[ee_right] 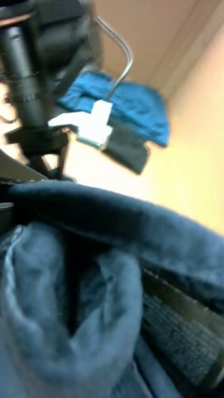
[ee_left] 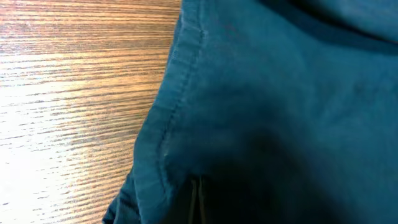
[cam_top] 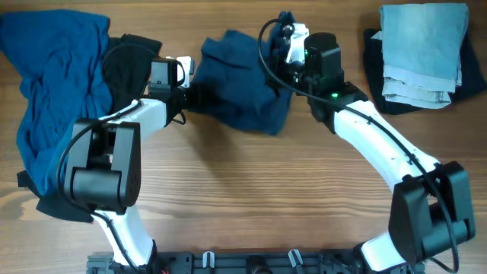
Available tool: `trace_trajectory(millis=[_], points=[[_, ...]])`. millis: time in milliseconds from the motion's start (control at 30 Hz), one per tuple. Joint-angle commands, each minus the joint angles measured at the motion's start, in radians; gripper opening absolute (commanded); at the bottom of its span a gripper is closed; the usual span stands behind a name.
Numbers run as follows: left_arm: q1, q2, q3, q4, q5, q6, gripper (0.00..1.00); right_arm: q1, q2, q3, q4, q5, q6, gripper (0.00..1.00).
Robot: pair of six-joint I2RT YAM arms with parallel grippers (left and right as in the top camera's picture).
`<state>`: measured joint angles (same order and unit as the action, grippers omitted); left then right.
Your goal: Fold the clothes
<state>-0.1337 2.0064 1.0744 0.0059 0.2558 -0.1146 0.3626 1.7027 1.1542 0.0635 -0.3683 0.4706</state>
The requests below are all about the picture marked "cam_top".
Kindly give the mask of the navy blue shorts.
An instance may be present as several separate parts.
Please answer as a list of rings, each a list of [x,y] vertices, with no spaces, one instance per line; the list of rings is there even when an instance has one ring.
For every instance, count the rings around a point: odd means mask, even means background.
[[[285,124],[291,92],[266,84],[259,58],[276,48],[280,26],[266,42],[238,30],[227,30],[220,40],[206,38],[202,59],[191,85],[201,90],[201,100],[189,110],[216,118],[234,129],[277,135]]]

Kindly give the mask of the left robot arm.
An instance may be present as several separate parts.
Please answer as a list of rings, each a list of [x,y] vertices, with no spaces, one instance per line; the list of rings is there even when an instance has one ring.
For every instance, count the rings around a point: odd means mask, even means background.
[[[163,259],[142,223],[136,201],[142,184],[141,142],[202,101],[190,84],[189,56],[157,57],[141,94],[120,111],[80,119],[59,158],[56,182],[62,198],[103,229],[113,254],[91,256],[87,271],[165,273]]]

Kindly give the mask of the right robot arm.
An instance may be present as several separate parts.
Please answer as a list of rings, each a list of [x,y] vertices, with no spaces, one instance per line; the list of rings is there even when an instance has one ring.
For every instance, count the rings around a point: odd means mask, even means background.
[[[417,149],[344,79],[331,33],[287,25],[271,38],[263,67],[271,82],[308,99],[314,119],[351,144],[377,170],[393,198],[387,230],[351,250],[320,254],[326,273],[416,273],[425,261],[476,233],[468,173]]]

